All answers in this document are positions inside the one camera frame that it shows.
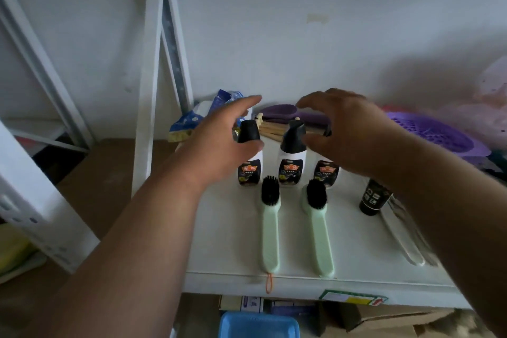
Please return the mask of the black shoe polish bottle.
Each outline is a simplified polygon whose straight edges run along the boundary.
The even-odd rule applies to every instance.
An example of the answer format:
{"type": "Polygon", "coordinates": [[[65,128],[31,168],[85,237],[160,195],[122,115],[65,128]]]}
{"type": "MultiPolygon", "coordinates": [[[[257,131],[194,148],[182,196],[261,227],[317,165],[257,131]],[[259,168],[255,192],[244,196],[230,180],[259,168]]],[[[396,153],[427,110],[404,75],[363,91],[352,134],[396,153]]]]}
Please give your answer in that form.
{"type": "Polygon", "coordinates": [[[392,196],[392,191],[370,179],[359,203],[361,212],[368,216],[375,216],[392,196]]]}

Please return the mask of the dark blue carton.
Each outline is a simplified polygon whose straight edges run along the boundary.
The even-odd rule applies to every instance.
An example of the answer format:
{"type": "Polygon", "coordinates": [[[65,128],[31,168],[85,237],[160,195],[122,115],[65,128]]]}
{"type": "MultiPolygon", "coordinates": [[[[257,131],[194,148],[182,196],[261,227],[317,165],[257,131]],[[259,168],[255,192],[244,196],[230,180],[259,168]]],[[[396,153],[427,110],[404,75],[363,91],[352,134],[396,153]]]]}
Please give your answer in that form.
{"type": "Polygon", "coordinates": [[[299,299],[267,299],[268,311],[271,315],[291,317],[316,322],[319,312],[316,301],[299,299]]]}

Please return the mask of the purple plastic basket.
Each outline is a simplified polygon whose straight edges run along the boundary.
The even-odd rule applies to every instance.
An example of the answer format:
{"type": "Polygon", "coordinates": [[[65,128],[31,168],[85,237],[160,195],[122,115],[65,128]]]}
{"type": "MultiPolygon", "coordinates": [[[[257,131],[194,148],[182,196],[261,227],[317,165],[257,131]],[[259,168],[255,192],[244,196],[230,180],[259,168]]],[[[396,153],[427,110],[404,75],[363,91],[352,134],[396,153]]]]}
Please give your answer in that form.
{"type": "Polygon", "coordinates": [[[386,115],[410,133],[461,158],[491,155],[491,150],[482,142],[437,119],[413,112],[387,112],[386,115]]]}

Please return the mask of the brown cardboard box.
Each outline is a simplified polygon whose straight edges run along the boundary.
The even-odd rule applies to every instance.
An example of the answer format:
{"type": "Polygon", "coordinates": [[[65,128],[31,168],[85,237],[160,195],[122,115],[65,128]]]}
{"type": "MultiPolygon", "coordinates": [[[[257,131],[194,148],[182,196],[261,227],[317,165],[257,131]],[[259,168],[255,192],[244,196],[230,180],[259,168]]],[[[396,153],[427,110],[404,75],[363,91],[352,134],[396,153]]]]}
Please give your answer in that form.
{"type": "Polygon", "coordinates": [[[421,338],[420,327],[451,315],[455,309],[320,302],[320,338],[421,338]]]}

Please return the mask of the small white carton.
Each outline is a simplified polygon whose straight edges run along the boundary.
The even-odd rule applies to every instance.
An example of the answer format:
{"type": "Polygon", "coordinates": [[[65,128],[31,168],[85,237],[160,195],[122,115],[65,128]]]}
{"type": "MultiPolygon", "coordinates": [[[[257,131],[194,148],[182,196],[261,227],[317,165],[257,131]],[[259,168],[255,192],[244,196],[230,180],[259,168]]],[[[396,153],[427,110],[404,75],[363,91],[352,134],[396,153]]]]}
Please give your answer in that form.
{"type": "Polygon", "coordinates": [[[221,295],[219,299],[219,311],[225,312],[249,312],[263,313],[263,297],[221,295]]]}

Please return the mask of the person's right forearm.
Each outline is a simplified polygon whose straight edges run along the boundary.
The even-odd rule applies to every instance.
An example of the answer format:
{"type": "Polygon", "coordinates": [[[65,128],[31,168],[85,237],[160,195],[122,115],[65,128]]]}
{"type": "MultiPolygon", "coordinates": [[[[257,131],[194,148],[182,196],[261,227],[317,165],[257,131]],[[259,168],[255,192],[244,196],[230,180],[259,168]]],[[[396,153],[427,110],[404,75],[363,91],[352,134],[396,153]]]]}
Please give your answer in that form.
{"type": "Polygon", "coordinates": [[[507,338],[507,187],[451,152],[401,131],[370,175],[410,213],[456,287],[507,338]]]}

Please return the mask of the blue sponge packet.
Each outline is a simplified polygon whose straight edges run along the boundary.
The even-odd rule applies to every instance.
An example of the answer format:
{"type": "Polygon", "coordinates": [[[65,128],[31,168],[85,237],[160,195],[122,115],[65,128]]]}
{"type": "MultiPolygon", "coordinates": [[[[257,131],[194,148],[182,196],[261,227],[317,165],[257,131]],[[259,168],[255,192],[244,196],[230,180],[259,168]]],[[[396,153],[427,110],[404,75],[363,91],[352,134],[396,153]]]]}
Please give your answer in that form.
{"type": "Polygon", "coordinates": [[[196,127],[213,111],[222,106],[243,98],[240,91],[219,90],[212,100],[198,103],[191,111],[182,115],[169,129],[167,140],[169,143],[179,143],[187,140],[196,127]]]}

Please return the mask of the green shoe brush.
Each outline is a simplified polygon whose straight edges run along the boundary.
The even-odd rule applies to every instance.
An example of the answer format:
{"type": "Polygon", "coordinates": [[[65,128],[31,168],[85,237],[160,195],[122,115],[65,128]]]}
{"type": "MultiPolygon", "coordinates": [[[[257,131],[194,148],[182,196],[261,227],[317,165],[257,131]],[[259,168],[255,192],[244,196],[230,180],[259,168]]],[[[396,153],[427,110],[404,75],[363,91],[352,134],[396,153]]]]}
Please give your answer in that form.
{"type": "Polygon", "coordinates": [[[320,180],[311,179],[302,189],[301,207],[309,220],[314,270],[321,278],[331,278],[335,273],[326,225],[327,199],[326,186],[320,180]]]}

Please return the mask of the yellow sponge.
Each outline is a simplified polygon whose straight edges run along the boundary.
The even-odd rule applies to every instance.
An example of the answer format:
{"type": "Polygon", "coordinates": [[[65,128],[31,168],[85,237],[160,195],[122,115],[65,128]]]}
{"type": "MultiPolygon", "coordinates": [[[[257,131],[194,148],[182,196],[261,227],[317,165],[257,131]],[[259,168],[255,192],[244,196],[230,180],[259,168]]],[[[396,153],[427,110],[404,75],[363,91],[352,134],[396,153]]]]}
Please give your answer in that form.
{"type": "Polygon", "coordinates": [[[14,226],[0,224],[0,285],[46,262],[47,256],[14,226]]]}

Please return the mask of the clear plastic shoe horn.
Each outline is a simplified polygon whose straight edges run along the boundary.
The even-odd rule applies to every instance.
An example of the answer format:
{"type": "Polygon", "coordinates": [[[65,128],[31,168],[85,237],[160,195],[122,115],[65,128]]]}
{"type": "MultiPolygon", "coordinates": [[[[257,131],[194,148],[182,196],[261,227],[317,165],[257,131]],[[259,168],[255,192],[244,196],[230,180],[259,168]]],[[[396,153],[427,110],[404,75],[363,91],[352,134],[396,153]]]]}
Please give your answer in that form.
{"type": "Polygon", "coordinates": [[[410,264],[440,266],[439,259],[423,238],[414,220],[394,195],[381,208],[380,213],[403,256],[410,264]]]}

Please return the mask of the white metal shelf upright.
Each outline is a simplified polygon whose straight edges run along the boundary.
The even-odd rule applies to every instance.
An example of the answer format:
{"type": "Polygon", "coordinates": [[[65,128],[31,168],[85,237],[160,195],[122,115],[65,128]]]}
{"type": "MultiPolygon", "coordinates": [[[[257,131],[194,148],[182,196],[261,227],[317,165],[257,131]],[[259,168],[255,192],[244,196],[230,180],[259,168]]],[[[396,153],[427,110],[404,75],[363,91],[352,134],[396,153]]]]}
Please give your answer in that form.
{"type": "Polygon", "coordinates": [[[145,0],[131,196],[151,174],[161,49],[168,63],[176,102],[185,114],[192,108],[194,98],[178,0],[145,0]]]}

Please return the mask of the person's right hand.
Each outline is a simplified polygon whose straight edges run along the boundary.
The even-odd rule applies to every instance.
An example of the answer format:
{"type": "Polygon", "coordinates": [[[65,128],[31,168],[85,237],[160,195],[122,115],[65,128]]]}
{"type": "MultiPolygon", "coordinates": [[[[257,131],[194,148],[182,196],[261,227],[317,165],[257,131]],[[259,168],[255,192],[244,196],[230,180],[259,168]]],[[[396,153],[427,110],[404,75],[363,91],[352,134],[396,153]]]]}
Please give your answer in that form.
{"type": "Polygon", "coordinates": [[[413,136],[366,97],[331,88],[315,91],[298,100],[296,106],[324,113],[331,122],[335,141],[340,144],[346,170],[363,176],[382,178],[413,136]]]}

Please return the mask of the white metal shelf rack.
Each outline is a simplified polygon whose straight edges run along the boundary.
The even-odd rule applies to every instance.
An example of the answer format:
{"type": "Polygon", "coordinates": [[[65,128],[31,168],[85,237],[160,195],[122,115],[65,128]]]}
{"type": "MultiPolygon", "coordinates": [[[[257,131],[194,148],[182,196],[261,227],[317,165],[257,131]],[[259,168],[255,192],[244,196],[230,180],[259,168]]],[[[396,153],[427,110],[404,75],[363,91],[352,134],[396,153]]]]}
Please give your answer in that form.
{"type": "Polygon", "coordinates": [[[99,239],[15,137],[32,138],[81,153],[89,152],[96,140],[19,0],[0,0],[0,22],[54,105],[73,142],[70,145],[11,131],[0,120],[0,215],[72,274],[96,248],[99,239]]]}

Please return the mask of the person's left forearm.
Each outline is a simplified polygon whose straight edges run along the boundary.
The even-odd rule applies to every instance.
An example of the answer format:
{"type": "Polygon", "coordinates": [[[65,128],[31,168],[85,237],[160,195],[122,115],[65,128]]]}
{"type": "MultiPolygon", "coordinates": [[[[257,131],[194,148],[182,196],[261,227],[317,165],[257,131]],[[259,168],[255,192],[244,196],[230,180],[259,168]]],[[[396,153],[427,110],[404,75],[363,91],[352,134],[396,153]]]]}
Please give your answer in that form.
{"type": "Polygon", "coordinates": [[[170,338],[210,182],[150,177],[21,338],[170,338]]]}

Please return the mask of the white shoe polish bottle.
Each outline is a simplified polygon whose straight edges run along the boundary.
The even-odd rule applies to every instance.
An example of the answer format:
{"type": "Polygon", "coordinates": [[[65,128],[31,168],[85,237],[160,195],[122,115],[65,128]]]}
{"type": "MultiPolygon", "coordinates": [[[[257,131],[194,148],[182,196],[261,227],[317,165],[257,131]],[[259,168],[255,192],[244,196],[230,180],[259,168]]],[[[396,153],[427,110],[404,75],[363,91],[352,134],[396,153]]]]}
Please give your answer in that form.
{"type": "MultiPolygon", "coordinates": [[[[237,142],[240,144],[260,140],[257,122],[254,119],[241,122],[237,142]]],[[[242,163],[237,170],[238,183],[243,186],[255,186],[262,177],[263,150],[261,149],[254,157],[242,163]]]]}
{"type": "Polygon", "coordinates": [[[301,181],[307,154],[302,142],[305,134],[305,123],[299,117],[289,121],[277,158],[277,178],[282,187],[297,186],[301,181]]]}
{"type": "Polygon", "coordinates": [[[335,162],[319,154],[313,171],[313,179],[320,181],[326,189],[329,189],[335,184],[339,170],[340,167],[335,162]]]}

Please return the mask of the green and yellow label sticker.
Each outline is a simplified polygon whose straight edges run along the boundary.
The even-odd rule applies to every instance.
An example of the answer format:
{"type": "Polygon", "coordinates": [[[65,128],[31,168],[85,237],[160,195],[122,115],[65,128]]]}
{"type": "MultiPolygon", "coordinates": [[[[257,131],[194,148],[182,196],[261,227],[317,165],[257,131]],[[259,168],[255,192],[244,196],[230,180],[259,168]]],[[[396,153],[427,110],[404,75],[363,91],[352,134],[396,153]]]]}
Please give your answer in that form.
{"type": "Polygon", "coordinates": [[[327,302],[361,304],[376,307],[385,303],[389,298],[381,295],[372,295],[342,290],[324,290],[318,300],[327,302]]]}

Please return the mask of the blue plastic bin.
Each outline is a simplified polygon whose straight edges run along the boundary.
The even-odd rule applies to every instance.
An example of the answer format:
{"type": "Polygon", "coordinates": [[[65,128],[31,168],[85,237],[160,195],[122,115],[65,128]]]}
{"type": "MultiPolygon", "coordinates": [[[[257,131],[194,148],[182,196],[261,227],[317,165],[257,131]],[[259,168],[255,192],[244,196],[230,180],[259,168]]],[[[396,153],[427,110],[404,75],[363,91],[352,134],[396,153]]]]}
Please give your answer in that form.
{"type": "Polygon", "coordinates": [[[292,317],[228,311],[220,319],[218,338],[300,338],[300,327],[292,317]]]}

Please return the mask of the pink plastic bag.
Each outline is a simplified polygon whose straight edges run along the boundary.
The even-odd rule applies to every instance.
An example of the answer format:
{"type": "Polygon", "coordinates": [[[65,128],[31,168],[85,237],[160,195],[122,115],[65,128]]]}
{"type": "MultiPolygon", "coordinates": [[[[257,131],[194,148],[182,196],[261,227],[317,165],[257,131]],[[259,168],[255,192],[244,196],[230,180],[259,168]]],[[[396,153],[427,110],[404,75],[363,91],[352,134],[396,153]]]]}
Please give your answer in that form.
{"type": "Polygon", "coordinates": [[[431,114],[492,150],[507,151],[507,55],[479,74],[470,97],[441,106],[431,114]]]}

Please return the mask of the green brush with orange loop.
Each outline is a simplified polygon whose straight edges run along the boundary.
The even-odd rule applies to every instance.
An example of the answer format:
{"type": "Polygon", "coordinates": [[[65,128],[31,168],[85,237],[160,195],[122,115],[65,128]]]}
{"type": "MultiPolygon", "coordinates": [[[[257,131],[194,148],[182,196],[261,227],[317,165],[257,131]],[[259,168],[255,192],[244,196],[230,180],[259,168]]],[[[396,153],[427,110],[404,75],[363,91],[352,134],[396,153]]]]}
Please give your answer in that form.
{"type": "Polygon", "coordinates": [[[266,176],[261,188],[261,263],[267,274],[266,294],[273,290],[273,278],[280,269],[278,213],[281,208],[281,193],[278,179],[266,176]]]}

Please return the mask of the person's left hand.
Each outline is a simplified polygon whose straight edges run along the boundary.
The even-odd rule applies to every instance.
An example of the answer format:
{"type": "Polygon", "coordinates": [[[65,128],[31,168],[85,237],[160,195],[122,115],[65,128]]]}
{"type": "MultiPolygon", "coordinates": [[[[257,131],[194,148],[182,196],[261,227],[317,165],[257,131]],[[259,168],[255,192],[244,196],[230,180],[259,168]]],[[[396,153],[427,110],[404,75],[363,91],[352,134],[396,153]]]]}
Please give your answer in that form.
{"type": "Polygon", "coordinates": [[[232,163],[233,126],[261,100],[261,95],[248,96],[213,111],[169,158],[169,171],[184,189],[202,193],[237,170],[241,163],[232,163]]]}

